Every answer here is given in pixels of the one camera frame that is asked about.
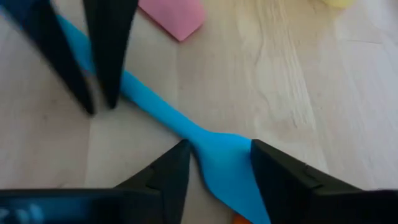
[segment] wood grain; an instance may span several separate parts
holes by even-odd
[[[86,30],[80,1],[55,4]],[[206,22],[182,43],[137,13],[126,68],[206,129],[262,139],[364,189],[398,188],[397,1],[203,4]],[[89,120],[3,18],[0,58],[2,188],[112,187],[179,141],[124,99]],[[183,223],[231,223],[197,170]]]

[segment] blue plastic item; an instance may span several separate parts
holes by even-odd
[[[80,66],[94,73],[90,42],[73,24],[58,17]],[[251,140],[207,131],[172,108],[127,71],[121,91],[144,111],[193,143],[207,187],[215,197],[253,223],[270,223],[251,166]]]

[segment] light wood floor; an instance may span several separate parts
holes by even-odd
[[[142,13],[126,68],[212,131],[259,138],[364,189],[398,188],[398,1],[203,0],[178,44]],[[56,1],[85,29],[78,0]],[[124,100],[81,112],[0,19],[0,188],[112,187],[179,138]],[[192,162],[184,223],[230,223]]]

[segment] yellow object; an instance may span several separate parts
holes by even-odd
[[[346,8],[355,2],[355,0],[323,0],[323,1],[326,4],[331,5],[333,7],[341,7],[341,8]]]

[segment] wooden surface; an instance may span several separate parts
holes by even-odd
[[[85,30],[78,0],[55,1]],[[139,12],[126,68],[194,122],[364,189],[398,188],[398,1],[203,0],[179,44]],[[0,19],[0,188],[112,187],[179,141],[137,106],[88,119]],[[194,161],[183,223],[231,223]]]

